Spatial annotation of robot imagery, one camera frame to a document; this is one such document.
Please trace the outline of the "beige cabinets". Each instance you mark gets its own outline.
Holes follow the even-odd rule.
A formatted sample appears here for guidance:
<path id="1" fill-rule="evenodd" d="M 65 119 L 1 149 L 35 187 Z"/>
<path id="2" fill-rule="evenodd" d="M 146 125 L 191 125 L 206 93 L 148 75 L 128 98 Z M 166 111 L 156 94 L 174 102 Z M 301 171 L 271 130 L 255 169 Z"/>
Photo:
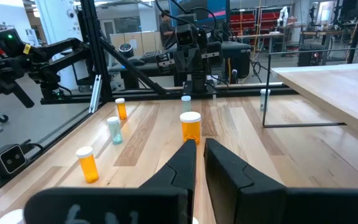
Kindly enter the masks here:
<path id="1" fill-rule="evenodd" d="M 135 56 L 141 56 L 147 52 L 163 50 L 159 31 L 110 34 L 108 39 L 116 48 L 121 44 L 131 44 L 134 48 Z"/>

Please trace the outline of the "wooden shelf with black frame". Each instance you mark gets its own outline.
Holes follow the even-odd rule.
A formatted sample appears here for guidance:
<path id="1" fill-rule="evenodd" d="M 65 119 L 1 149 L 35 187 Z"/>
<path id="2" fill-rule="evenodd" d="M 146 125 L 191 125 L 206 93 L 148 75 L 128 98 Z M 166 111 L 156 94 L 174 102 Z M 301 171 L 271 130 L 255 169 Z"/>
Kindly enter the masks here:
<path id="1" fill-rule="evenodd" d="M 284 85 L 301 94 L 307 100 L 327 111 L 336 123 L 267 124 L 267 100 L 265 96 L 262 126 L 265 128 L 300 128 L 348 125 L 358 133 L 358 63 L 322 65 L 312 67 L 271 67 L 269 53 L 265 89 L 270 89 L 270 76 L 274 75 Z"/>

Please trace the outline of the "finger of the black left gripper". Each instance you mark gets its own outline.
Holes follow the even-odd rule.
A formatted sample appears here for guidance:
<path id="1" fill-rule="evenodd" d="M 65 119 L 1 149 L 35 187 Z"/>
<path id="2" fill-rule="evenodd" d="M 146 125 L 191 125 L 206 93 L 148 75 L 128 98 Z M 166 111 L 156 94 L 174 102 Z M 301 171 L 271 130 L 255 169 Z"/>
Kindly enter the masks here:
<path id="1" fill-rule="evenodd" d="M 189 72 L 201 70 L 203 68 L 203 58 L 199 48 L 189 50 Z"/>
<path id="2" fill-rule="evenodd" d="M 187 72 L 188 67 L 186 63 L 186 59 L 188 58 L 188 50 L 177 50 L 175 52 L 175 65 L 177 68 L 177 72 Z"/>

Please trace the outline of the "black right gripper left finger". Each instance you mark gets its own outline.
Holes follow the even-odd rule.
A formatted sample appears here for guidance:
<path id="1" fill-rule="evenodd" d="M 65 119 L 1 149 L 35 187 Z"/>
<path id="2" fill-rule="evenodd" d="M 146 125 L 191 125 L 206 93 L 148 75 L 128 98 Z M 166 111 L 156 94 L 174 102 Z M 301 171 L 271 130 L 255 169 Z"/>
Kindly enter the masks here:
<path id="1" fill-rule="evenodd" d="M 31 196 L 26 224 L 192 224 L 196 143 L 187 140 L 137 188 L 55 187 Z"/>

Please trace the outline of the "silver aluminium extrusion piece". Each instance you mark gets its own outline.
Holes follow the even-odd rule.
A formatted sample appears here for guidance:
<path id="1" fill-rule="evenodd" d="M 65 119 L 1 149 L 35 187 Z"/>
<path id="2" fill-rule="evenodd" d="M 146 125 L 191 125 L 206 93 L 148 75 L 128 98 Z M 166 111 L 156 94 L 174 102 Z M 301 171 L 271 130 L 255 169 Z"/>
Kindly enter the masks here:
<path id="1" fill-rule="evenodd" d="M 94 79 L 91 101 L 89 103 L 89 110 L 88 110 L 89 114 L 94 113 L 98 110 L 102 82 L 103 81 L 101 75 L 96 75 Z"/>

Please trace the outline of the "pale green medicine bottle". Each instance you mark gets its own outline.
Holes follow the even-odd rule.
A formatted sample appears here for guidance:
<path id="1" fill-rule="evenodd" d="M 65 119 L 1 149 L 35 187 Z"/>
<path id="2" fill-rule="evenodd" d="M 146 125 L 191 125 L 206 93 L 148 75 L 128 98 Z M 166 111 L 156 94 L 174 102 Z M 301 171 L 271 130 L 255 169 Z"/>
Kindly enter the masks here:
<path id="1" fill-rule="evenodd" d="M 270 89 L 261 89 L 260 90 L 260 110 L 265 111 L 268 108 L 270 96 Z"/>

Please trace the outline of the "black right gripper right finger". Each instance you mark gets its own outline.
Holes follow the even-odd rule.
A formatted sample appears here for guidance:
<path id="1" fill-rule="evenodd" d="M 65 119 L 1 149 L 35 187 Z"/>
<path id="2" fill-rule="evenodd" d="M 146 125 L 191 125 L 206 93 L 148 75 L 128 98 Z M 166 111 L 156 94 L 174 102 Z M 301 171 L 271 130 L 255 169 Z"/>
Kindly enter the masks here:
<path id="1" fill-rule="evenodd" d="M 211 138 L 204 165 L 217 224 L 358 224 L 358 189 L 286 187 Z"/>

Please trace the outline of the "person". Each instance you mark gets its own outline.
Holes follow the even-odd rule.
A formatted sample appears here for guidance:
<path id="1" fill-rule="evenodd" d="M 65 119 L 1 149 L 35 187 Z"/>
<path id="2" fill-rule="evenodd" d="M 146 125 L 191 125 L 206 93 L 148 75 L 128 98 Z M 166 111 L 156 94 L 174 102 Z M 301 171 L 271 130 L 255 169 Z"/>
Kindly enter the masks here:
<path id="1" fill-rule="evenodd" d="M 162 41 L 162 47 L 165 46 L 167 40 L 173 34 L 173 28 L 171 23 L 171 18 L 168 16 L 170 15 L 169 10 L 164 10 L 161 13 L 161 21 L 160 21 L 160 39 Z"/>

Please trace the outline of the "wide orange medicine bottle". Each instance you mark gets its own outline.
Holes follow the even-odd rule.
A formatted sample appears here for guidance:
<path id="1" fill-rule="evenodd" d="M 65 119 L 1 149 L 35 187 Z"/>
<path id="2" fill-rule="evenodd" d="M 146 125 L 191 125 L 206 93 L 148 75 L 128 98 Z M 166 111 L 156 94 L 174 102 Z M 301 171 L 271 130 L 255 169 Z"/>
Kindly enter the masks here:
<path id="1" fill-rule="evenodd" d="M 201 139 L 201 114 L 194 111 L 180 115 L 183 141 L 193 139 L 198 145 Z"/>

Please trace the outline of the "red bin storage rack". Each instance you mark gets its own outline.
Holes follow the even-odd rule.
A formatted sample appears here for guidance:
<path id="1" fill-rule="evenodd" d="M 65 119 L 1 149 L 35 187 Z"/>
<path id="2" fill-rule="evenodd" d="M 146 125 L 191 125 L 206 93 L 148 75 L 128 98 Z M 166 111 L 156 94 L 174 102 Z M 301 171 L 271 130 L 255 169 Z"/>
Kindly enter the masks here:
<path id="1" fill-rule="evenodd" d="M 269 34 L 277 26 L 280 14 L 279 7 L 255 7 L 250 9 L 233 9 L 230 16 L 230 28 L 245 44 L 254 44 L 255 38 L 241 38 L 241 36 Z"/>

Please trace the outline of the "black desk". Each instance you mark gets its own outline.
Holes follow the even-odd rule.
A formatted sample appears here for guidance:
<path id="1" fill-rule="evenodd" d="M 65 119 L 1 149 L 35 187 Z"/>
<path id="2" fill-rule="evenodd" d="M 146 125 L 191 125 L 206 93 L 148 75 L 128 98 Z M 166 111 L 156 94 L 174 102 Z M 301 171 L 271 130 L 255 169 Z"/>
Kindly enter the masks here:
<path id="1" fill-rule="evenodd" d="M 246 54 L 250 52 L 250 46 L 238 42 L 224 41 L 222 43 L 222 50 L 223 58 L 248 60 L 248 56 Z M 175 68 L 171 68 L 168 73 L 160 73 L 156 62 L 140 63 L 139 56 L 133 56 L 130 60 L 134 61 L 135 66 L 148 77 L 173 77 L 174 86 L 183 86 L 183 81 L 181 81 L 181 78 L 177 74 Z M 131 75 L 130 71 L 128 71 L 125 66 L 120 63 L 108 68 L 108 72 L 119 73 L 126 89 L 139 88 L 139 81 Z"/>

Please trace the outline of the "monitor with blue screen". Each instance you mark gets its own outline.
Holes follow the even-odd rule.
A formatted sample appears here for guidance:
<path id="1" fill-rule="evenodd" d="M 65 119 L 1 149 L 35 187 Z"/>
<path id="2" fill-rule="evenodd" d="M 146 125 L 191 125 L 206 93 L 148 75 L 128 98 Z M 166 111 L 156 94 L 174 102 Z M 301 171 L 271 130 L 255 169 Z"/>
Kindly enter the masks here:
<path id="1" fill-rule="evenodd" d="M 217 22 L 222 23 L 227 19 L 229 12 L 229 0 L 175 0 L 182 8 L 190 10 L 194 7 L 203 7 L 211 11 Z M 204 9 L 197 9 L 194 11 L 196 14 L 195 25 L 201 26 L 214 26 L 213 16 Z"/>

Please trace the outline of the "tall orange medicine bottle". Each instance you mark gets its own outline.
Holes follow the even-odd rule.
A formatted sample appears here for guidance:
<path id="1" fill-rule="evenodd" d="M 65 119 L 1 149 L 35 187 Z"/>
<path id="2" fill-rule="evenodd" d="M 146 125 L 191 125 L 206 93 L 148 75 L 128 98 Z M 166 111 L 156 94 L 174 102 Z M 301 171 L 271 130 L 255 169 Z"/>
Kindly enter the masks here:
<path id="1" fill-rule="evenodd" d="M 76 156 L 79 159 L 85 181 L 87 183 L 96 182 L 99 179 L 99 174 L 93 155 L 93 148 L 91 146 L 81 147 L 76 151 Z"/>

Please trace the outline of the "black cylindrical speaker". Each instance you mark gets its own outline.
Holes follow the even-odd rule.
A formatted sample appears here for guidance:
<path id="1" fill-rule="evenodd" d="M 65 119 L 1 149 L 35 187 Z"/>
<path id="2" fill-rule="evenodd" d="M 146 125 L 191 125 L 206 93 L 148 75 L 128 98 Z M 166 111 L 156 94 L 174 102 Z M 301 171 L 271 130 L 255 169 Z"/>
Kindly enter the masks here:
<path id="1" fill-rule="evenodd" d="M 134 56 L 134 49 L 133 46 L 131 44 L 121 44 L 118 47 L 118 51 L 121 55 L 123 55 L 125 58 L 131 58 Z"/>

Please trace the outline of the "wooden workbench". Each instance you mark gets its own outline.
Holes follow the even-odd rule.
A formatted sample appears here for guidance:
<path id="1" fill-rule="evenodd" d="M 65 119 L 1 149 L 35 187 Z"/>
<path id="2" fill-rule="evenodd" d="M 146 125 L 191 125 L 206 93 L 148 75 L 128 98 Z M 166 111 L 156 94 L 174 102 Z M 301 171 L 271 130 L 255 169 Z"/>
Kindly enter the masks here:
<path id="1" fill-rule="evenodd" d="M 302 31 L 299 42 L 299 56 L 302 58 L 301 66 L 326 65 L 327 62 L 343 61 L 343 57 L 330 56 L 333 49 L 334 36 L 341 34 L 342 32 L 338 30 Z M 305 42 L 306 36 L 322 36 L 323 39 L 318 45 Z"/>

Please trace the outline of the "black keyboard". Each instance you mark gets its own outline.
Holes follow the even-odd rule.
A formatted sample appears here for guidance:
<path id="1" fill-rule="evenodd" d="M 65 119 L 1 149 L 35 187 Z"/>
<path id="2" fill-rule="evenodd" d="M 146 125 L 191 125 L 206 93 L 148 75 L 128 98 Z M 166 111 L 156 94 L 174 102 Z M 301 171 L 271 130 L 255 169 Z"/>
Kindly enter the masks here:
<path id="1" fill-rule="evenodd" d="M 163 50 L 156 50 L 156 51 L 152 51 L 152 52 L 146 52 L 145 54 L 143 54 L 140 59 L 142 61 L 144 61 L 145 63 L 150 63 L 150 62 L 156 62 L 156 56 L 163 54 L 164 51 Z"/>

